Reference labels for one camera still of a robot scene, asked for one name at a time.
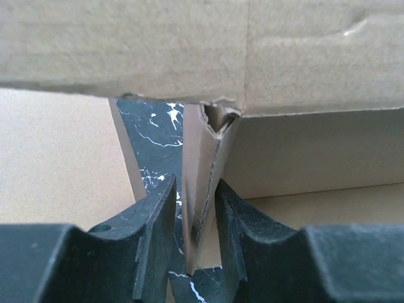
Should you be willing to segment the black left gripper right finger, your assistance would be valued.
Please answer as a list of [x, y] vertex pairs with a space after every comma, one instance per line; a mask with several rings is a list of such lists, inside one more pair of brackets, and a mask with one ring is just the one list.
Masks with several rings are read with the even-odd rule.
[[228, 302], [402, 302], [401, 225], [294, 230], [224, 180], [215, 213]]

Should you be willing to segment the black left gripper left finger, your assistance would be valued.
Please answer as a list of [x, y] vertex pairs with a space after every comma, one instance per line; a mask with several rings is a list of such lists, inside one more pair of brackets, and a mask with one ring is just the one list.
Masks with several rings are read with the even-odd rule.
[[112, 218], [1, 225], [2, 302], [164, 302], [174, 237], [176, 179]]

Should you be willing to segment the cardboard box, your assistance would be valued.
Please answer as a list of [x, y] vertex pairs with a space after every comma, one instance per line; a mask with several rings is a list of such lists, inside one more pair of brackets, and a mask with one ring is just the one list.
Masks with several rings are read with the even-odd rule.
[[1, 86], [184, 104], [190, 273], [219, 178], [290, 227], [403, 223], [402, 1], [2, 1]]

